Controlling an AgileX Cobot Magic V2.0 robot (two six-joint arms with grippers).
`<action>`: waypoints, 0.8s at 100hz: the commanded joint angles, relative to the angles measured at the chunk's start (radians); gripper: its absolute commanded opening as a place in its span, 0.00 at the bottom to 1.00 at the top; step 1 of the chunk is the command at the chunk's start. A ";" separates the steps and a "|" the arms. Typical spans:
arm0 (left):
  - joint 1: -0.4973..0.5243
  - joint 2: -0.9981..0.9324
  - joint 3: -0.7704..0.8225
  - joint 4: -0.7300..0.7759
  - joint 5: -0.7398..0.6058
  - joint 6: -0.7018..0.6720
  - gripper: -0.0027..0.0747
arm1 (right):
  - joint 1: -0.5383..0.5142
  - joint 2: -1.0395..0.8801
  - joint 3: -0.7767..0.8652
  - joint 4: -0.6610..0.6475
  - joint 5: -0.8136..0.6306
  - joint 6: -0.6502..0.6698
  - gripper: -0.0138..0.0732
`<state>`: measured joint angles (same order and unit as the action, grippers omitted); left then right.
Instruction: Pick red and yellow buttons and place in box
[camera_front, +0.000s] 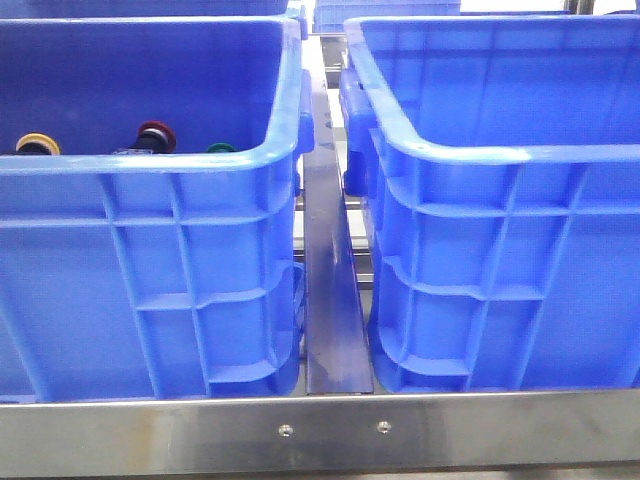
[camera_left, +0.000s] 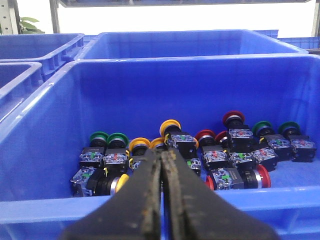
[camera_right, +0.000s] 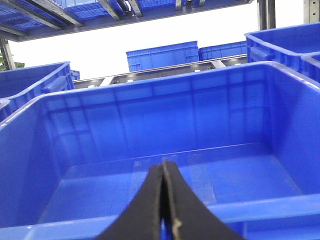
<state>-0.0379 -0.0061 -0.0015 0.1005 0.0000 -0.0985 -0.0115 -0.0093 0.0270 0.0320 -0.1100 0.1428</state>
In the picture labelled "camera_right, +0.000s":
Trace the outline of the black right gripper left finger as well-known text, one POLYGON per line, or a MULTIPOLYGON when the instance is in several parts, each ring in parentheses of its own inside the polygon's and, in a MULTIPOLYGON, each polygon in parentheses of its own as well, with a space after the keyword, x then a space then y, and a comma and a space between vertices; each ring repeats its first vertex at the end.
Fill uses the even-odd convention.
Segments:
POLYGON ((129 205, 96 239, 159 240, 163 175, 161 164, 152 165, 129 205))

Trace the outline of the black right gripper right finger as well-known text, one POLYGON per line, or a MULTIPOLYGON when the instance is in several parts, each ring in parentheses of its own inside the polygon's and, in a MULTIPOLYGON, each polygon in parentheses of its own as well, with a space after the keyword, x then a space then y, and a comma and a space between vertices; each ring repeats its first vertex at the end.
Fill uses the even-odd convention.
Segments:
POLYGON ((197 197, 174 161, 163 159, 162 217, 172 240, 242 240, 197 197))

